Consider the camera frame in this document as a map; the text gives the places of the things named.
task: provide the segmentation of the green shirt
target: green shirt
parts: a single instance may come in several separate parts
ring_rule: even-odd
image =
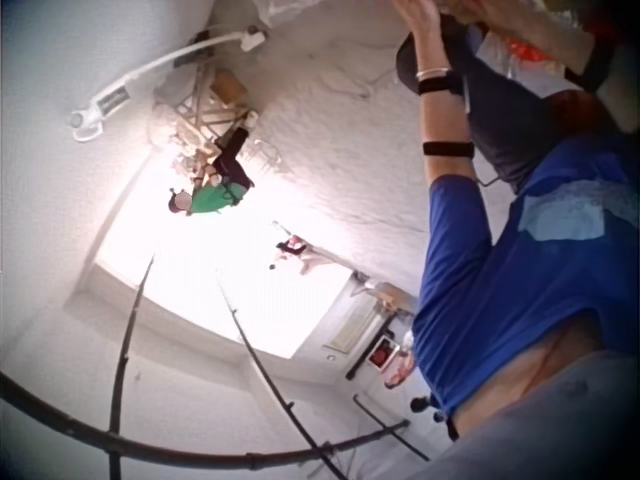
[[[236,199],[240,201],[245,193],[247,189],[237,183],[229,183],[226,186],[220,184],[215,187],[207,185],[193,196],[191,213],[217,212],[233,205]]]

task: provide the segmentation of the person in green shirt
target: person in green shirt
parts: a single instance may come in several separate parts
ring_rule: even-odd
[[[222,153],[212,165],[204,167],[204,172],[211,178],[219,178],[219,182],[210,182],[202,188],[195,188],[193,195],[185,190],[178,193],[171,190],[169,199],[171,212],[186,212],[187,215],[212,213],[240,203],[255,185],[236,157],[249,138],[249,131],[255,127],[257,119],[257,113],[249,112],[242,125],[235,129],[227,145],[221,148]]]

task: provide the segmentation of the white patch on shirt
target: white patch on shirt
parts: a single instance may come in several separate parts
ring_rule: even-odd
[[[605,233],[605,210],[638,228],[638,205],[638,194],[623,184],[578,180],[542,197],[525,196],[518,231],[541,242],[591,240]]]

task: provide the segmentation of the white bracelet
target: white bracelet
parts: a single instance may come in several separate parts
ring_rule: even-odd
[[[416,73],[416,78],[418,79],[419,82],[421,82],[425,78],[431,77],[434,73],[442,73],[446,75],[447,72],[450,72],[450,71],[451,69],[447,67],[429,68],[428,70],[421,70],[418,73]]]

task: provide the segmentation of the blue sleeve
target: blue sleeve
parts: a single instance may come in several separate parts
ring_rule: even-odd
[[[420,308],[457,302],[491,253],[491,231],[478,185],[467,177],[438,178],[430,191],[431,239]]]

